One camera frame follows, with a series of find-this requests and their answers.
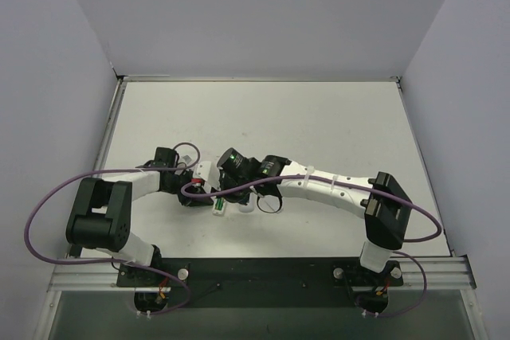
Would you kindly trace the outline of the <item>slim white remote control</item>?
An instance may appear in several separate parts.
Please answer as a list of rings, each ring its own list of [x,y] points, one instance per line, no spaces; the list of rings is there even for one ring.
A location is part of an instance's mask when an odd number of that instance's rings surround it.
[[[226,215],[226,208],[228,201],[223,197],[216,197],[212,208],[212,215],[215,217],[224,217]]]

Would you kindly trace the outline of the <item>wide white remote with display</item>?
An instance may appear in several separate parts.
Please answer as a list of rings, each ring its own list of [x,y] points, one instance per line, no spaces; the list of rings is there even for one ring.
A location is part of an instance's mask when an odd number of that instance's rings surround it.
[[[256,196],[254,194],[250,194],[246,200],[245,203],[240,203],[238,205],[238,211],[240,213],[251,213],[255,210],[256,207]]]

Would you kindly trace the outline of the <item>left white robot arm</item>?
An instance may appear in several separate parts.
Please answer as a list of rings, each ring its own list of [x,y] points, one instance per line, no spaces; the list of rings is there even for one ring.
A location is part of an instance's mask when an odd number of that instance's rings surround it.
[[[133,201],[152,193],[175,195],[184,207],[212,206],[210,197],[191,198],[181,188],[193,180],[192,165],[178,167],[175,148],[158,147],[140,170],[109,178],[80,181],[65,230],[75,246],[103,252],[114,259],[136,264],[135,276],[146,285],[163,278],[159,248],[131,231]]]

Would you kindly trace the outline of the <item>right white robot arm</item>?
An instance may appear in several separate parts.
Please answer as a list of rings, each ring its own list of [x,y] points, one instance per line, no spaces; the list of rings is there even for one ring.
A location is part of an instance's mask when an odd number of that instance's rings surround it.
[[[274,182],[250,186],[234,192],[236,200],[254,191],[261,197],[299,198],[330,205],[363,219],[366,240],[359,263],[363,268],[381,273],[393,252],[402,248],[411,208],[407,194],[396,179],[379,172],[374,178],[353,178],[301,165],[286,157],[268,155],[259,161],[228,149],[218,160],[220,187],[231,189],[266,178]]]

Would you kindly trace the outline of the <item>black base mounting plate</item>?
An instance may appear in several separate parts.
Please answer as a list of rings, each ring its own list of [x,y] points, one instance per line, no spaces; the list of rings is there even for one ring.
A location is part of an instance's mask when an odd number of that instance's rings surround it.
[[[403,285],[398,261],[380,273],[355,257],[164,258],[162,274],[120,266],[117,287],[133,287],[196,308],[337,308],[355,299],[385,308],[387,290]]]

